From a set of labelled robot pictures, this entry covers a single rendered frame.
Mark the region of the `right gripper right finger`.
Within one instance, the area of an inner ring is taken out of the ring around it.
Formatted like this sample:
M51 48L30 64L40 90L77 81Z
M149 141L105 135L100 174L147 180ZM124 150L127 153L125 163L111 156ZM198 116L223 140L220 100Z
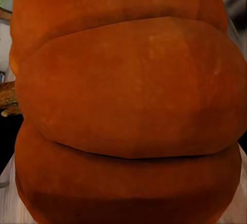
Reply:
M247 131L238 140L238 144L240 144L240 146L242 147L242 149L247 154Z

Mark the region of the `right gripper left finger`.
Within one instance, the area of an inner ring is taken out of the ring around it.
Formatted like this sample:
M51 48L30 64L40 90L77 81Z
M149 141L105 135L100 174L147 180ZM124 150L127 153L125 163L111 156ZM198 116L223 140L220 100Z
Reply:
M16 137L23 121L22 114L0 119L0 175L14 154Z

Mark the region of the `pumpkin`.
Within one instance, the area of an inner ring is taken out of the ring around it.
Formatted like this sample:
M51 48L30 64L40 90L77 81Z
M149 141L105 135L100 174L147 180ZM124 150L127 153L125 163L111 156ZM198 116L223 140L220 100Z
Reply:
M0 108L38 224L215 224L240 182L247 61L223 0L13 0Z
M6 108L6 110L1 113L1 115L3 115L4 117L15 116L18 114L23 114L23 112L19 111L19 110L15 110L15 109L7 109Z

